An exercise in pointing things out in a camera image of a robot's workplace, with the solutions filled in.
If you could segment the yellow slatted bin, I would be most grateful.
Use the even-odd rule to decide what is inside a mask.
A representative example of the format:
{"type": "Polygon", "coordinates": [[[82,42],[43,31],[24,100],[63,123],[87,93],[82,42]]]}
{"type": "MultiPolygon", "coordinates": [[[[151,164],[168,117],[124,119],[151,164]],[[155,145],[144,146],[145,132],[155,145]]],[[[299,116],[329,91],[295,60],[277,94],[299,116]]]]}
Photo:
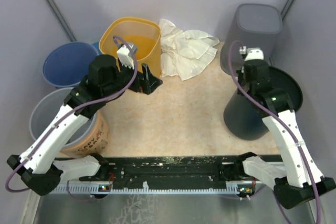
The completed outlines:
{"type": "Polygon", "coordinates": [[[151,73],[161,75],[161,29],[155,22],[137,17],[123,17],[115,20],[104,32],[99,41],[99,50],[103,54],[117,56],[117,45],[113,36],[119,36],[126,42],[138,47],[136,58],[139,71],[141,64],[149,66],[151,73]]]}

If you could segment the grey slatted bin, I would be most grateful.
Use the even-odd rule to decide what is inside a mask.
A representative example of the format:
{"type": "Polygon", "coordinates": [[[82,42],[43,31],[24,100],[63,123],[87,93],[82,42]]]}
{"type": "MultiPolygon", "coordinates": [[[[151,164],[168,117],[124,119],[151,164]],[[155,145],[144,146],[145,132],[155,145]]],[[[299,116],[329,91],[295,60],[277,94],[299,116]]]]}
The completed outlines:
{"type": "Polygon", "coordinates": [[[220,66],[230,74],[228,54],[231,44],[239,40],[247,48],[260,48],[269,60],[282,31],[280,11],[266,4],[241,4],[237,7],[220,53],[220,66]]]}

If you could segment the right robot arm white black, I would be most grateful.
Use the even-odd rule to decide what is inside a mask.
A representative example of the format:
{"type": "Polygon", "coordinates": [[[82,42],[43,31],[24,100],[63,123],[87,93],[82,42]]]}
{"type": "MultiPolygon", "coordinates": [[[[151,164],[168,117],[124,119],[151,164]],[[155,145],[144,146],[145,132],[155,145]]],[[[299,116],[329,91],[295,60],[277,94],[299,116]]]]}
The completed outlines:
{"type": "Polygon", "coordinates": [[[238,93],[255,106],[262,122],[272,133],[285,170],[251,154],[234,167],[234,172],[242,180],[250,176],[261,179],[273,189],[278,202],[291,209],[334,190],[335,181],[325,177],[311,158],[298,129],[288,91],[272,84],[269,69],[264,60],[246,61],[238,71],[238,93]]]}

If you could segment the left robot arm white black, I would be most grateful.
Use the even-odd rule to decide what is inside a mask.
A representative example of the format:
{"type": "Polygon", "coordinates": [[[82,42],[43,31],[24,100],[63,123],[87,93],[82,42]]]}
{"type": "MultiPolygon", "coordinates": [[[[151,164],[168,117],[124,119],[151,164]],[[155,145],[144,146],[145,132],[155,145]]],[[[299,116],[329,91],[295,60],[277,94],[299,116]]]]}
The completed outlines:
{"type": "Polygon", "coordinates": [[[145,63],[123,63],[110,55],[99,55],[89,64],[88,75],[66,96],[57,115],[33,145],[20,155],[11,155],[7,164],[19,174],[28,189],[40,196],[52,192],[60,182],[92,177],[103,180],[109,162],[98,153],[83,158],[57,161],[56,155],[74,135],[108,102],[126,89],[151,94],[163,81],[145,63]]]}

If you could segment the white crumpled cloth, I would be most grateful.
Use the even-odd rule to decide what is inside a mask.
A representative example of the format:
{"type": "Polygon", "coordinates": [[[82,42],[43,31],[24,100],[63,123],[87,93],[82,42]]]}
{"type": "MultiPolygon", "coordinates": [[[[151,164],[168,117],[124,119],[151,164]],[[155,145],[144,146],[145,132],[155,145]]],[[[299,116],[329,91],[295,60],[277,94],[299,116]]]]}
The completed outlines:
{"type": "Polygon", "coordinates": [[[161,76],[178,76],[182,81],[199,75],[214,60],[219,39],[201,30],[178,28],[167,19],[161,29],[161,76]]]}

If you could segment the blue cloth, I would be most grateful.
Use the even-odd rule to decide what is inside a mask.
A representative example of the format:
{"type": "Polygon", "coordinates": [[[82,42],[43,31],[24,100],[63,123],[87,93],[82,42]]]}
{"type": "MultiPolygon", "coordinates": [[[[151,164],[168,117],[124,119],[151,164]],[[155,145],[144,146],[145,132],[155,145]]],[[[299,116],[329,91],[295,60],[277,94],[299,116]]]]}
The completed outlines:
{"type": "Polygon", "coordinates": [[[99,49],[99,42],[98,42],[98,41],[97,41],[97,42],[94,42],[92,45],[94,46],[94,48],[96,49],[96,51],[97,51],[98,54],[100,55],[100,54],[101,54],[101,51],[100,51],[100,49],[99,49]]]}

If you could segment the tan printed paper bucket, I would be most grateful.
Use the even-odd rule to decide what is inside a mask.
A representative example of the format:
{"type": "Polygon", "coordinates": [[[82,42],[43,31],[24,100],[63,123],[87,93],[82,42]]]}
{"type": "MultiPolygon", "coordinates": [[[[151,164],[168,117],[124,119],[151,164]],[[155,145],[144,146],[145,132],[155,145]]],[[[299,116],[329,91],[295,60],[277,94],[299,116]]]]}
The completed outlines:
{"type": "Polygon", "coordinates": [[[109,124],[98,111],[93,119],[81,127],[64,145],[61,153],[71,158],[80,158],[91,153],[101,153],[108,145],[109,124]]]}

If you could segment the blue round bin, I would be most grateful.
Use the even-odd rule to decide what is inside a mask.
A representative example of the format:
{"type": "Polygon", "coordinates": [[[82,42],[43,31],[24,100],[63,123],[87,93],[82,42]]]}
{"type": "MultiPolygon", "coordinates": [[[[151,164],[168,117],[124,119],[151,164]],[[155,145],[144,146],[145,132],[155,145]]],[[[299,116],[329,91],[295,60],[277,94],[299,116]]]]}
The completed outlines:
{"type": "Polygon", "coordinates": [[[70,42],[52,51],[46,58],[42,73],[55,88],[74,87],[88,74],[89,64],[99,51],[85,42],[70,42]]]}

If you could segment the grey translucent round bin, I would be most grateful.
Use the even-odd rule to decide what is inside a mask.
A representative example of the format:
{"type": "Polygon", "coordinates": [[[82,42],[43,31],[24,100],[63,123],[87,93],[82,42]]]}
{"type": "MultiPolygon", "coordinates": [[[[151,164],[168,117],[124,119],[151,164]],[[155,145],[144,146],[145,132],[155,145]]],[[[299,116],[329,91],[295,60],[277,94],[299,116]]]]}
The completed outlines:
{"type": "MultiPolygon", "coordinates": [[[[36,105],[29,119],[29,131],[33,141],[39,138],[57,115],[64,103],[64,99],[71,90],[72,87],[57,89],[41,99],[36,105]]],[[[88,137],[97,122],[97,116],[98,114],[96,113],[92,119],[79,128],[64,145],[64,148],[74,147],[88,137]]]]}

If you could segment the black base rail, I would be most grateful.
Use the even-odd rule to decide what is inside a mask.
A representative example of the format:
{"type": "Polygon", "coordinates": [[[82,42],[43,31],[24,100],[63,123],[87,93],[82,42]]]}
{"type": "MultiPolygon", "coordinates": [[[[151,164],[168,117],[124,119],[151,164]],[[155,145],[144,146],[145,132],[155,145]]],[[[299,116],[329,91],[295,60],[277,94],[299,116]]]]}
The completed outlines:
{"type": "Polygon", "coordinates": [[[240,156],[108,157],[96,175],[81,175],[81,182],[110,181],[114,189],[225,189],[228,181],[250,177],[240,156]]]}

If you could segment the left aluminium corner post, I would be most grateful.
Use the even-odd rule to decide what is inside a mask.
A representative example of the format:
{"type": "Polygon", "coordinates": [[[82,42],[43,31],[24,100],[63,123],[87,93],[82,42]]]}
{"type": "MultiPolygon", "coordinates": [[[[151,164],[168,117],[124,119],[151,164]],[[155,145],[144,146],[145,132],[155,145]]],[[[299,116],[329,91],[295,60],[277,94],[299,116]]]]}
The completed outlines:
{"type": "Polygon", "coordinates": [[[57,22],[61,26],[62,30],[64,31],[67,38],[71,41],[77,41],[74,32],[70,28],[68,22],[66,21],[65,17],[63,16],[61,10],[59,9],[55,0],[45,0],[49,9],[53,13],[54,17],[56,18],[57,22]]]}

